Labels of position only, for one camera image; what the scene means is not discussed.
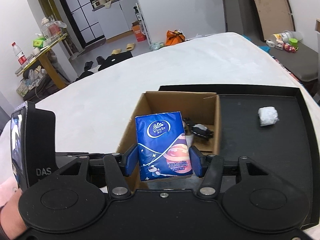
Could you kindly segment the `person's left hand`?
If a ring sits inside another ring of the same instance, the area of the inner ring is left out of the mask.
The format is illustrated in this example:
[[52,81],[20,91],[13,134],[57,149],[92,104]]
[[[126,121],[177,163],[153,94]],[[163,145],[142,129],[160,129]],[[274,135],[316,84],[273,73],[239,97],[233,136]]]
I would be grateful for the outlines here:
[[16,239],[27,229],[18,210],[21,195],[22,190],[18,189],[1,209],[1,228],[5,239]]

